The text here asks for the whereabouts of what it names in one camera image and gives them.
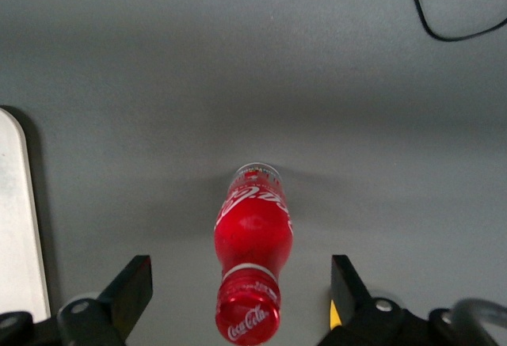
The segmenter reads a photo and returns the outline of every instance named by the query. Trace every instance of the bottle label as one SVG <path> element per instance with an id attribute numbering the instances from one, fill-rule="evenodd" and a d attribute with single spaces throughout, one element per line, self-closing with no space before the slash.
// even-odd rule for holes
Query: bottle label
<path id="1" fill-rule="evenodd" d="M 229 326 L 229 329 L 227 330 L 229 339 L 232 341 L 237 340 L 240 336 L 246 334 L 248 331 L 263 322 L 268 316 L 269 312 L 262 310 L 261 304 L 255 306 L 246 312 L 245 318 L 239 322 L 239 324 L 236 326 Z"/>
<path id="2" fill-rule="evenodd" d="M 254 185 L 248 186 L 244 188 L 240 188 L 235 192 L 232 192 L 227 200 L 223 203 L 222 209 L 220 210 L 219 217 L 216 221 L 215 228 L 218 226 L 222 218 L 229 213 L 232 209 L 234 209 L 239 203 L 246 199 L 258 199 L 269 202 L 274 202 L 276 205 L 288 215 L 287 206 L 285 206 L 284 201 L 281 199 L 279 195 L 275 192 L 268 191 L 264 186 Z M 292 230 L 292 224 L 289 219 L 289 226 Z"/>

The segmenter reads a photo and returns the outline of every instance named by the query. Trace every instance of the red bottle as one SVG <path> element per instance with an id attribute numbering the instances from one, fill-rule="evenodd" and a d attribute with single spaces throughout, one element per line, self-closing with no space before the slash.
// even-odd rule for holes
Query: red bottle
<path id="1" fill-rule="evenodd" d="M 291 247 L 292 224 L 278 172 L 261 163 L 243 166 L 215 225 L 223 267 L 215 321 L 233 344 L 260 344 L 278 330 L 277 281 Z"/>

